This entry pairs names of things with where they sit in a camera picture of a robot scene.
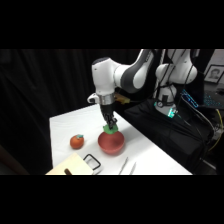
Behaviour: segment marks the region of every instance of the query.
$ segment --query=white table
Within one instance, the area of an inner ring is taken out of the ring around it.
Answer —
[[[125,147],[116,156],[105,154],[98,145],[98,137],[106,124],[99,105],[50,118],[53,166],[76,152],[82,158],[92,154],[98,159],[102,164],[100,175],[118,175],[127,157],[129,161],[122,175],[130,174],[135,162],[134,175],[191,175],[117,113],[115,117],[126,141]],[[70,139],[77,134],[84,135],[85,144],[82,149],[73,150]]]

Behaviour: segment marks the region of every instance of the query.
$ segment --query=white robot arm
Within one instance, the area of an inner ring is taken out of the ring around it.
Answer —
[[[132,65],[121,65],[110,58],[102,58],[93,62],[92,74],[96,93],[88,98],[88,102],[100,104],[102,114],[110,129],[117,122],[113,116],[115,88],[120,87],[128,93],[141,90],[156,54],[157,50],[142,49]],[[197,70],[191,63],[190,49],[170,49],[168,57],[172,59],[173,64],[163,64],[156,71],[162,88],[155,106],[158,111],[167,116],[170,115],[170,111],[175,112],[176,108],[174,104],[176,89],[172,83],[184,84],[187,80],[186,84],[188,84],[197,76]]]
[[[169,49],[168,57],[172,59],[173,64],[160,65],[156,71],[160,91],[155,107],[171,118],[177,112],[174,104],[177,90],[172,83],[190,84],[197,76],[197,69],[191,62],[190,53],[191,49]]]
[[[142,49],[132,65],[121,65],[110,58],[101,58],[93,62],[92,74],[96,93],[88,98],[88,102],[100,104],[110,129],[117,122],[113,116],[115,88],[120,87],[128,93],[138,92],[145,84],[155,55],[156,50]]]

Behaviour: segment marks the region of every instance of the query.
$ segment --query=small orange fruit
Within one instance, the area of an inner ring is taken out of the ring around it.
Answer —
[[[84,144],[83,135],[76,135],[71,138],[70,145],[73,149],[80,149]]]

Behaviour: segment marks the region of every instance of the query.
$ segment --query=cable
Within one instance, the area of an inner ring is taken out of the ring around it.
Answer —
[[[220,118],[220,121],[221,121],[221,130],[222,130],[222,133],[223,133],[222,116],[221,116],[219,110],[216,110],[216,111],[217,111],[217,113],[218,113],[218,115],[219,115],[219,118]],[[214,145],[211,149],[208,150],[209,152],[211,152],[211,151],[218,145],[218,143],[219,143],[219,141],[220,141],[221,138],[222,138],[222,134],[221,134],[220,138],[217,140],[217,142],[215,143],[215,145]]]
[[[208,123],[209,125],[212,127],[213,130],[213,135],[215,134],[215,128],[213,127],[212,123],[208,120],[207,117],[205,117],[201,112],[199,112],[197,109],[195,109],[192,105],[190,105],[182,96],[181,99],[189,106],[191,107],[194,111],[196,111],[198,114],[200,114]]]

